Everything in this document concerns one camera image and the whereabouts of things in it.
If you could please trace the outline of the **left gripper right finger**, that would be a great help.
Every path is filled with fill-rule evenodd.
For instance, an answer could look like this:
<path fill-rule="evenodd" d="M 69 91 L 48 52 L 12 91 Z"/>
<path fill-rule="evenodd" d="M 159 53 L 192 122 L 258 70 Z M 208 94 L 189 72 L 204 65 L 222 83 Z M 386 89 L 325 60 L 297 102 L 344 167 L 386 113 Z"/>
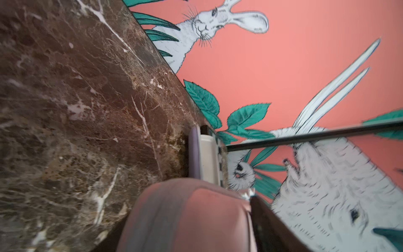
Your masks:
<path fill-rule="evenodd" d="M 260 196 L 250 199 L 251 221 L 259 252 L 309 252 Z"/>

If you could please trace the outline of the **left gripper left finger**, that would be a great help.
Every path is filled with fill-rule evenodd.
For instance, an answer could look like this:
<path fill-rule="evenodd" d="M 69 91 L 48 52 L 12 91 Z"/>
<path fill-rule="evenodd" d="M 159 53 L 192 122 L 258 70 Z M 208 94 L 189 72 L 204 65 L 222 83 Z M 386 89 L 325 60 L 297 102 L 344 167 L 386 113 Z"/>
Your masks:
<path fill-rule="evenodd" d="M 111 230 L 110 234 L 98 244 L 91 252 L 116 252 L 120 237 L 124 230 L 129 214 L 127 214 L 118 224 Z"/>

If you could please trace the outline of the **pink zippered umbrella case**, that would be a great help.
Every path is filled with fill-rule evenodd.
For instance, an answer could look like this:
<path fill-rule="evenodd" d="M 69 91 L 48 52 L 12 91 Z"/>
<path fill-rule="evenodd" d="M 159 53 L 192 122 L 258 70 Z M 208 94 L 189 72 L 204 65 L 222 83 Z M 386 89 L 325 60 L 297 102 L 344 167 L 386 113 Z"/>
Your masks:
<path fill-rule="evenodd" d="M 137 199 L 119 252 L 255 252 L 250 194 L 194 178 L 149 186 Z"/>

